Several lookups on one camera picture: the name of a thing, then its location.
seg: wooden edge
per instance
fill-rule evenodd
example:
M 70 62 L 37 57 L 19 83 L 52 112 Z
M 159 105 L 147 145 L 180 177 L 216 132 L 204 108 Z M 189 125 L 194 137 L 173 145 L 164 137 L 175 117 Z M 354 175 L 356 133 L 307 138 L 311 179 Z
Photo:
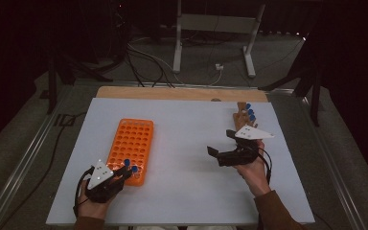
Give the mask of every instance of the wooden edge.
M 264 91 L 250 89 L 102 86 L 97 98 L 267 103 Z

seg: floor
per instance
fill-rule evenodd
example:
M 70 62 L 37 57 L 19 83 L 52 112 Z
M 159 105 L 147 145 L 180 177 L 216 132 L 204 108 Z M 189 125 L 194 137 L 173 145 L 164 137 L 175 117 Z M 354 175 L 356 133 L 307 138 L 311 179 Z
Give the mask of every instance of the floor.
M 242 46 L 246 35 L 191 34 L 183 40 L 180 74 L 173 74 L 174 38 L 164 37 L 156 42 L 137 36 L 129 42 L 130 62 L 145 86 L 251 88 L 270 84 L 284 77 L 304 39 L 289 34 L 258 34 L 252 50 L 257 70 L 256 78 L 246 76 Z M 166 73 L 154 62 L 144 59 L 146 53 L 158 60 Z M 217 71 L 215 64 L 223 65 Z M 104 73 L 113 82 L 98 82 L 79 73 L 74 85 L 58 82 L 59 104 L 52 115 L 47 115 L 48 102 L 39 99 L 47 89 L 47 73 L 36 80 L 37 92 L 31 97 L 0 134 L 0 193 L 16 171 L 23 155 L 30 154 L 30 164 L 23 165 L 23 175 L 17 177 L 6 200 L 0 196 L 0 221 L 7 220 L 1 229 L 71 229 L 67 226 L 48 226 L 45 219 L 56 195 L 59 181 L 73 146 L 78 138 L 83 117 L 73 126 L 62 130 L 56 124 L 58 114 L 85 112 L 90 100 L 102 85 L 138 86 L 138 81 L 127 62 Z M 309 229 L 368 229 L 368 168 L 357 145 L 337 113 L 327 89 L 321 89 L 320 127 L 307 119 L 310 95 L 295 98 L 292 89 L 298 80 L 289 82 L 268 95 L 278 115 L 288 148 L 306 190 L 316 223 Z M 33 187 L 41 185 L 28 195 Z M 25 197 L 29 199 L 19 209 Z

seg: hand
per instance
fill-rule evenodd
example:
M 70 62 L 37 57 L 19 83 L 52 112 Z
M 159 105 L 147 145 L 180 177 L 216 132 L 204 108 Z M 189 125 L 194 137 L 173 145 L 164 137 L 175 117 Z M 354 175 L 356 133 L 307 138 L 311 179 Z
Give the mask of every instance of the hand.
M 79 217 L 105 219 L 109 205 L 115 196 L 109 199 L 107 203 L 93 202 L 85 195 L 86 183 L 86 180 L 82 181 L 81 183 L 79 196 Z
M 262 150 L 265 148 L 265 144 L 262 140 L 257 140 L 257 144 L 260 148 L 259 154 L 263 156 L 264 152 Z M 265 178 L 265 163 L 260 157 L 256 158 L 252 163 L 234 166 L 234 168 L 238 170 L 238 173 L 246 181 L 250 192 L 254 196 L 262 196 L 271 191 Z

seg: white plastic piece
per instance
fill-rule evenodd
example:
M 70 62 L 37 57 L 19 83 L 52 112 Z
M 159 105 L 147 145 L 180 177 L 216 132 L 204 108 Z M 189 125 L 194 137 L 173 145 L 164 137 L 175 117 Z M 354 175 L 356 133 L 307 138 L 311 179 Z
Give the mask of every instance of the white plastic piece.
M 95 166 L 95 170 L 92 173 L 91 179 L 89 180 L 88 190 L 97 187 L 99 184 L 106 181 L 112 175 L 113 171 L 110 168 L 108 168 L 108 166 L 104 164 L 104 162 L 98 160 L 97 166 Z
M 264 138 L 273 138 L 274 134 L 259 130 L 253 126 L 243 126 L 237 133 L 235 133 L 236 137 L 247 139 L 247 140 L 257 140 Z

